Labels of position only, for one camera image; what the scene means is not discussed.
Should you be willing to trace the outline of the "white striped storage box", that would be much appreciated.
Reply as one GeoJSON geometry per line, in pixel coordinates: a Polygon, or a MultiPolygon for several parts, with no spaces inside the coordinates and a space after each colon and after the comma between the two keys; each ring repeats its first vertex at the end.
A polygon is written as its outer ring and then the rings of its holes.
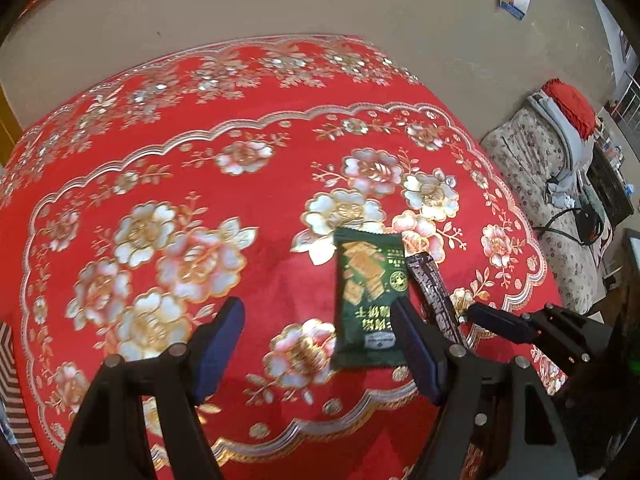
{"type": "Polygon", "coordinates": [[[27,468],[36,479],[52,479],[53,474],[43,458],[25,410],[17,380],[12,330],[6,323],[1,324],[1,400],[8,415],[8,425],[16,437],[17,448],[27,468]]]}

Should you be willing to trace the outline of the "floral fabric sofa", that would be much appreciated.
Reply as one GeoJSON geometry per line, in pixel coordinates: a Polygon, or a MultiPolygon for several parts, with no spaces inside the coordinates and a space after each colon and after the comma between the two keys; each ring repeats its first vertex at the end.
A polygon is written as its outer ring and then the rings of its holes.
{"type": "Polygon", "coordinates": [[[611,244],[613,229],[585,170],[592,155],[582,156],[582,198],[589,200],[603,222],[603,231],[589,245],[579,244],[578,229],[570,208],[556,208],[546,197],[546,184],[563,163],[563,151],[555,131],[528,104],[523,105],[507,122],[488,132],[480,141],[502,180],[518,200],[529,224],[551,229],[534,237],[544,254],[561,296],[563,307],[585,314],[602,298],[600,267],[611,244]]]}

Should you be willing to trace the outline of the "long dark brown snack bar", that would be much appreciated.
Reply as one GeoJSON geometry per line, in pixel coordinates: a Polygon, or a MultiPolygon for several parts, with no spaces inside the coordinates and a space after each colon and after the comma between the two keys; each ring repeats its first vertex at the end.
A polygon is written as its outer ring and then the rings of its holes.
{"type": "Polygon", "coordinates": [[[460,332],[458,318],[438,266],[429,252],[418,252],[405,258],[408,270],[424,298],[425,319],[435,324],[452,343],[469,348],[460,332]]]}

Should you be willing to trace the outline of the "grey garment on sofa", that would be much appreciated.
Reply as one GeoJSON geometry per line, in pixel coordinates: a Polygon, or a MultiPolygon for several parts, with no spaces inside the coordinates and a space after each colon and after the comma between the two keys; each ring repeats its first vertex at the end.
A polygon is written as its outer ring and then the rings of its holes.
{"type": "Polygon", "coordinates": [[[561,169],[547,180],[546,197],[556,208],[573,208],[582,192],[584,142],[562,110],[542,90],[530,94],[527,101],[555,131],[563,151],[561,169]]]}

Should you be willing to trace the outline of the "red floral tablecloth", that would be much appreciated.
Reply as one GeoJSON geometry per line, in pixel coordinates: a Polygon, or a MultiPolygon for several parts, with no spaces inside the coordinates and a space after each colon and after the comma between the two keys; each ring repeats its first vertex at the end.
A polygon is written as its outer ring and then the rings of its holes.
{"type": "Polygon", "coordinates": [[[437,412],[404,366],[332,368],[343,226],[429,252],[457,309],[559,298],[499,170],[356,37],[186,50],[33,125],[1,178],[1,314],[50,471],[106,356],[157,356],[235,296],[245,328],[198,409],[226,477],[406,478],[437,412]]]}

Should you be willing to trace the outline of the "green cracker packet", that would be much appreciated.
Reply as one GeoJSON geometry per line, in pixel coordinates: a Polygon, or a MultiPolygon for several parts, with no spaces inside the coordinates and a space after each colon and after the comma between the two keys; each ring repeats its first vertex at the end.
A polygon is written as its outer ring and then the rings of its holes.
{"type": "Polygon", "coordinates": [[[401,236],[339,228],[333,241],[336,343],[331,366],[356,370],[404,365],[390,322],[392,303],[409,295],[401,236]]]}

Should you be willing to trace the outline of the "red knitted cushion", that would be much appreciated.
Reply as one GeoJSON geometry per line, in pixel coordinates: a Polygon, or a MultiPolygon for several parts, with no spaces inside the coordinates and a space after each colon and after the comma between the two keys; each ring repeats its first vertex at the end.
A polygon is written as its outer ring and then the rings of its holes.
{"type": "Polygon", "coordinates": [[[555,102],[582,140],[593,135],[597,116],[582,92],[558,78],[548,80],[541,90],[555,102]]]}

